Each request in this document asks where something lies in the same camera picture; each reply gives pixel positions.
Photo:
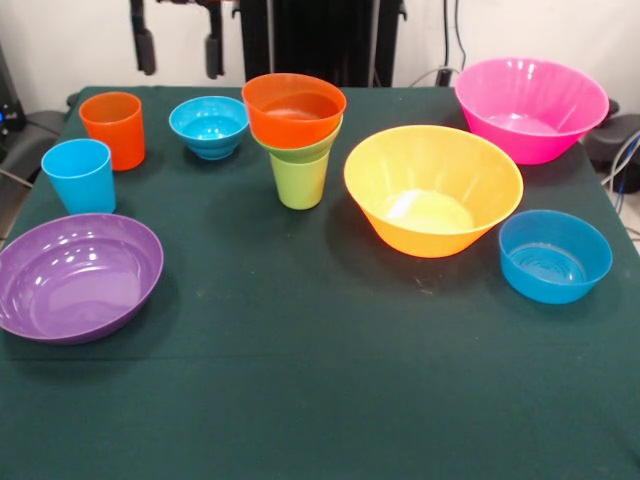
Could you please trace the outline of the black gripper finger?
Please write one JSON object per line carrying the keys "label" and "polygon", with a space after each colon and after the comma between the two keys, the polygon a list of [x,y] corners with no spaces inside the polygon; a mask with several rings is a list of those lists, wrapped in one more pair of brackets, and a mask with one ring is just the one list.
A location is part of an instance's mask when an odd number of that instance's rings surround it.
{"label": "black gripper finger", "polygon": [[206,73],[210,79],[224,75],[223,22],[220,1],[206,1],[210,31],[205,39]]}
{"label": "black gripper finger", "polygon": [[156,72],[156,59],[151,31],[146,27],[144,1],[130,1],[130,17],[136,54],[137,69],[145,75]]}

